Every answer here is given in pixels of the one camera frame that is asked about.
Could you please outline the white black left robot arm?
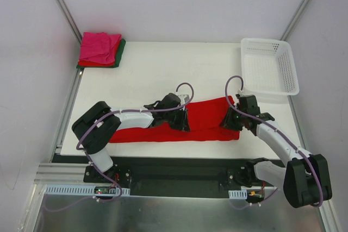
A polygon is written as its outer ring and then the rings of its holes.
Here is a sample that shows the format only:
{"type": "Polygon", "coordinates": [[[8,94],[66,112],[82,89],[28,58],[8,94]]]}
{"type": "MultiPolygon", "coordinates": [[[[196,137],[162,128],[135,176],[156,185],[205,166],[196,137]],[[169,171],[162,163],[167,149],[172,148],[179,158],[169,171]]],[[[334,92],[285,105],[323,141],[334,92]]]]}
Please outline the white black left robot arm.
{"type": "Polygon", "coordinates": [[[102,182],[116,182],[117,170],[106,145],[120,130],[159,128],[165,123],[171,129],[189,131],[188,108],[192,97],[169,93],[163,99],[139,109],[113,111],[104,101],[97,102],[72,125],[78,139],[76,150],[83,151],[92,163],[96,175],[89,171],[90,178],[102,182]]]}

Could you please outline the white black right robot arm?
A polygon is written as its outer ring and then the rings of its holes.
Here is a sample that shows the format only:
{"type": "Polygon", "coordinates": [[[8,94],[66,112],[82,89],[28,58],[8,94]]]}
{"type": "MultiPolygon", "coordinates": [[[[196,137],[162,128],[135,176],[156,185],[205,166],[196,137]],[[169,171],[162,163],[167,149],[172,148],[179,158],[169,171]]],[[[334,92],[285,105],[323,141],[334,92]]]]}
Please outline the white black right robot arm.
{"type": "Polygon", "coordinates": [[[283,166],[266,158],[249,160],[234,175],[236,183],[251,187],[265,181],[282,190],[293,208],[320,207],[330,200],[332,187],[326,158],[295,145],[268,112],[261,112],[254,95],[237,95],[237,99],[237,104],[228,108],[222,127],[247,129],[273,150],[283,166]]]}

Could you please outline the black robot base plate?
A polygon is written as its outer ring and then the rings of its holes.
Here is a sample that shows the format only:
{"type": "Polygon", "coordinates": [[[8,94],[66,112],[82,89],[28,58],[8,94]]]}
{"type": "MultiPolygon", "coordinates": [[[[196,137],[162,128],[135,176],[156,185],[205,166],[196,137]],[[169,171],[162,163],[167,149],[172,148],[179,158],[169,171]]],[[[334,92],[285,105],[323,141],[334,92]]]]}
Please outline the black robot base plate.
{"type": "Polygon", "coordinates": [[[114,157],[113,162],[107,179],[87,166],[83,181],[116,181],[132,196],[228,198],[229,191],[241,188],[234,176],[247,165],[246,159],[114,157]]]}

